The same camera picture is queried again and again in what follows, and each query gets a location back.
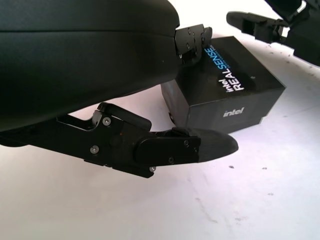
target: black bracket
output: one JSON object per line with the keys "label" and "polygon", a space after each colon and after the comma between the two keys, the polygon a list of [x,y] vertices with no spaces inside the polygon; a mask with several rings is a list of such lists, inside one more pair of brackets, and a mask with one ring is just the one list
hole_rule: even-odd
{"label": "black bracket", "polygon": [[0,133],[0,144],[32,145],[134,174],[154,167],[199,162],[201,140],[177,128],[150,132],[151,122],[116,105],[101,103],[89,120],[65,115]]}
{"label": "black bracket", "polygon": [[252,35],[255,39],[268,44],[282,43],[285,40],[285,37],[282,37],[283,30],[289,27],[282,19],[274,20],[244,12],[229,12],[226,20],[230,25],[240,29],[242,33]]}
{"label": "black bracket", "polygon": [[212,28],[202,24],[181,28],[175,31],[175,48],[178,61],[183,66],[196,64],[202,56],[202,48],[212,38]]}

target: white surface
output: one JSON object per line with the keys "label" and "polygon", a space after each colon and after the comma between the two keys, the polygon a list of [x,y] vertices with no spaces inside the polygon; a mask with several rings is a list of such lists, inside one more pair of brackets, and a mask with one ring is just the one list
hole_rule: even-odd
{"label": "white surface", "polygon": [[[237,153],[159,167],[149,180],[31,146],[0,147],[0,239],[319,239],[320,70],[227,25],[228,11],[277,17],[263,0],[171,2],[182,27],[236,35],[287,86],[272,112],[233,134]],[[159,86],[111,102],[155,131],[173,126]]]}

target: intel realsense box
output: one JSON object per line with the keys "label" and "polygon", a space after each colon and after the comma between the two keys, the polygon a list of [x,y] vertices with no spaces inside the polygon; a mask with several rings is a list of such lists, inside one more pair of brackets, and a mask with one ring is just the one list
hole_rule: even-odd
{"label": "intel realsense box", "polygon": [[232,133],[259,124],[285,86],[236,38],[221,37],[161,90],[177,127]]}

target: curved black casing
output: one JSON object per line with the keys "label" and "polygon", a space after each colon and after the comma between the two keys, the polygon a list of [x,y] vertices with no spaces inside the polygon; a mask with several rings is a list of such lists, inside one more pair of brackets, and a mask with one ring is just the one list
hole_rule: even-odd
{"label": "curved black casing", "polygon": [[0,1],[0,131],[174,79],[167,0]]}

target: box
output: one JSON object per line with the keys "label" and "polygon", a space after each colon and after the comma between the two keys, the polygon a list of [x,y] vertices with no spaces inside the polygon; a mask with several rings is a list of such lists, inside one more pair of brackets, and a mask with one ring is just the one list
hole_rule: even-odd
{"label": "box", "polygon": [[260,124],[285,88],[235,37],[213,38],[200,62],[161,85],[177,127],[223,133]]}

